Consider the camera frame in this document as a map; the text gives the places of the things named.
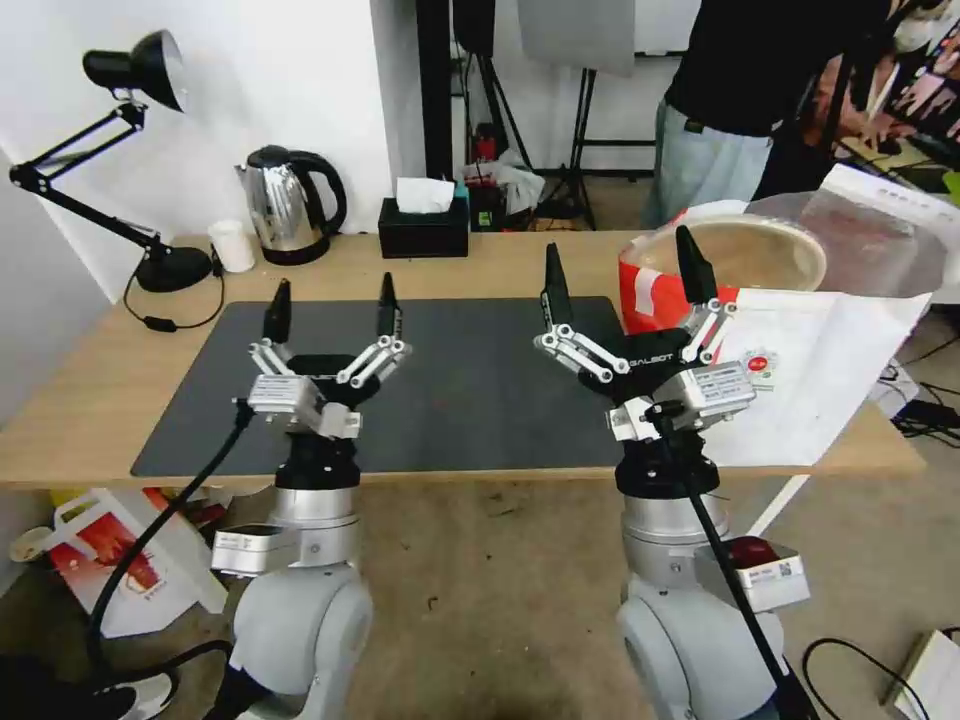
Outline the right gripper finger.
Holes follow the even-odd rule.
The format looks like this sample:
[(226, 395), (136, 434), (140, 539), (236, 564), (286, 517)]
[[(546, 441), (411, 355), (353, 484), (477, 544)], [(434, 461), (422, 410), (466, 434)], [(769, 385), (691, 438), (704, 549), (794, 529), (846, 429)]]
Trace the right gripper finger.
[(573, 325), (569, 294), (559, 248), (545, 249), (544, 287), (540, 293), (545, 331), (533, 339), (537, 349), (575, 374), (586, 373), (600, 384), (610, 384), (630, 370), (627, 359), (616, 355)]
[(721, 345), (732, 328), (737, 305), (722, 302), (712, 264), (701, 253), (686, 225), (675, 231), (680, 277), (689, 312), (680, 328), (688, 336), (679, 351), (684, 363), (710, 365), (717, 361)]

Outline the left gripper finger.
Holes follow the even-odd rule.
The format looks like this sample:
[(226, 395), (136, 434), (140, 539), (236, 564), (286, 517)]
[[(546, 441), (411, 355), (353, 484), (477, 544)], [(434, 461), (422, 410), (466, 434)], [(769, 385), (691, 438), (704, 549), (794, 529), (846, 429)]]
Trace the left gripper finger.
[(289, 367), (292, 353), (287, 347), (292, 321), (291, 283), (283, 278), (263, 318), (262, 337), (251, 343), (248, 354), (261, 374), (295, 376)]
[(403, 313), (397, 301), (393, 276), (391, 272), (385, 272), (377, 304), (376, 339), (337, 373), (337, 383), (365, 387), (373, 378), (385, 381), (412, 351), (403, 340), (402, 328)]

